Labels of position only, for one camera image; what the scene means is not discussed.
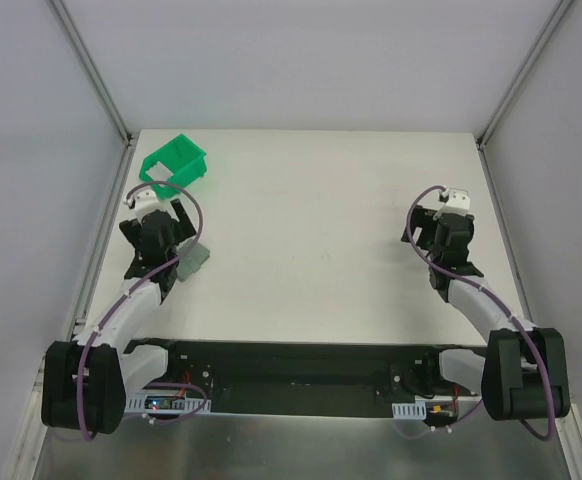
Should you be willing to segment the sage green card holder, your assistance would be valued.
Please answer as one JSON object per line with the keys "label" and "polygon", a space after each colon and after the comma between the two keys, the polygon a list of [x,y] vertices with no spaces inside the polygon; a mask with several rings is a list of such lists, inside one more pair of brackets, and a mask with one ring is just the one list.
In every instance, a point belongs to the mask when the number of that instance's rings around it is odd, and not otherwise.
{"label": "sage green card holder", "polygon": [[210,250],[200,243],[195,244],[188,252],[186,252],[187,248],[188,245],[183,245],[178,249],[177,278],[180,282],[185,282],[196,274],[210,259]]}

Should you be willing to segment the green plastic bin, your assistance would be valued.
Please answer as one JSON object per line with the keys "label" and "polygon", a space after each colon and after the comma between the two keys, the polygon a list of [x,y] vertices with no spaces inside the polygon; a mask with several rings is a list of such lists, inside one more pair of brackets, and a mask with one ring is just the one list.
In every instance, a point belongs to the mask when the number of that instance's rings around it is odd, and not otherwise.
{"label": "green plastic bin", "polygon": [[142,161],[142,182],[163,181],[186,188],[207,172],[206,152],[179,134]]}

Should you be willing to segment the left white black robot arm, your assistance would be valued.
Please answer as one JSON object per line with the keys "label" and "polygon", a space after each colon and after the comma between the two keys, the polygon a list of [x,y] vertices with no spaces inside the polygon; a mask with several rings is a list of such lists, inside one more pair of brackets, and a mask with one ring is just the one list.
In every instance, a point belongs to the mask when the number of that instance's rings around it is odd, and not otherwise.
{"label": "left white black robot arm", "polygon": [[78,430],[86,440],[117,429],[129,395],[152,381],[173,388],[182,377],[181,363],[161,347],[125,350],[169,295],[203,223],[191,221],[179,199],[165,203],[149,190],[132,195],[128,205],[134,216],[119,229],[134,255],[117,297],[93,324],[45,353],[42,423]]}

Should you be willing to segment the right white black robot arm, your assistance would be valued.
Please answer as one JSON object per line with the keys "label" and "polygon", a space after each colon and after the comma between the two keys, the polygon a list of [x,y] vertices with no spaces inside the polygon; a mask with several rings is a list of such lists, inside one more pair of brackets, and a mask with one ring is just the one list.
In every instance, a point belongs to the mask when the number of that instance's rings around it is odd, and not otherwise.
{"label": "right white black robot arm", "polygon": [[563,418],[571,410],[565,344],[554,328],[518,317],[469,261],[471,214],[438,213],[415,204],[401,241],[428,266],[440,298],[459,311],[487,342],[474,368],[480,394],[497,421]]}

